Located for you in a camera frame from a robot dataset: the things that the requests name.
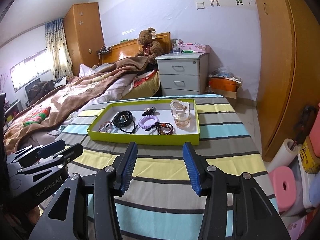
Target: silver bolt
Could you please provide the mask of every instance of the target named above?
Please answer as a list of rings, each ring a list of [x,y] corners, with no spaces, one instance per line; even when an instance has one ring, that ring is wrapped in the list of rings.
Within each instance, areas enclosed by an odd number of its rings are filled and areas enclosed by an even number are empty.
[[[209,165],[208,167],[207,167],[207,170],[208,171],[216,171],[216,166],[213,166],[213,165]]]
[[[107,166],[104,168],[106,172],[112,172],[115,168],[113,166]]]
[[[77,173],[72,173],[69,178],[74,180],[74,179],[78,179],[79,175]]]
[[[249,173],[247,173],[247,172],[242,174],[242,177],[244,177],[245,179],[251,179],[251,175]]]

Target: pink floral box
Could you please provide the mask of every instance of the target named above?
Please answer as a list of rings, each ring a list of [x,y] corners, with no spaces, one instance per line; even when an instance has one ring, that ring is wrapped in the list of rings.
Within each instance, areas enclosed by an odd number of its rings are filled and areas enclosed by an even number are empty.
[[[202,52],[202,53],[210,53],[209,45],[180,43],[179,47],[182,50],[193,50],[193,51]]]

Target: teddy bear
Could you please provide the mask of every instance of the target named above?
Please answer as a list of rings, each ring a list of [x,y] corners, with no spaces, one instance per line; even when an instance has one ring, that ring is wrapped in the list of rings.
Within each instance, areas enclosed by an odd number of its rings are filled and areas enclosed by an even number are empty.
[[[152,32],[156,30],[154,28],[149,28],[147,30],[141,31],[138,38],[138,44],[142,45],[142,51],[136,54],[138,56],[148,56],[147,61],[155,65],[155,58],[164,54],[163,49],[158,41],[153,41]]]

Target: wooden wardrobe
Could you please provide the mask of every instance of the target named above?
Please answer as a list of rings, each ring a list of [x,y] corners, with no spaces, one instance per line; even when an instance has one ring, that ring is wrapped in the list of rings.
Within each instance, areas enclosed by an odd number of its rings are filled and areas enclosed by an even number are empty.
[[[257,97],[262,156],[294,139],[304,106],[320,102],[320,26],[304,0],[256,0],[261,25]]]
[[[73,75],[79,76],[80,64],[98,64],[96,51],[104,45],[98,3],[74,4],[63,19],[63,26]]]

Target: striped tablecloth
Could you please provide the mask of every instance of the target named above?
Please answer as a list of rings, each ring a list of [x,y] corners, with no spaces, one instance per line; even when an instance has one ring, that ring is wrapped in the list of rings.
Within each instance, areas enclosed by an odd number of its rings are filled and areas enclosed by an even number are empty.
[[[196,153],[225,173],[240,175],[246,171],[253,174],[277,208],[262,158],[228,101],[219,95],[183,98],[194,98],[196,102],[200,122],[200,142],[194,147]],[[89,125],[108,104],[89,106],[57,138],[63,139],[68,147],[76,143],[84,147],[83,154],[68,165],[69,174],[94,174],[125,152],[126,144],[92,141],[87,134]],[[198,239],[206,198],[198,197],[192,190],[182,158],[182,146],[138,145],[138,159],[132,176],[129,190],[115,199],[124,240]],[[231,238],[233,203],[232,196],[228,197],[226,237]],[[92,221],[92,196],[89,196],[88,215]],[[93,223],[89,224],[93,239]]]

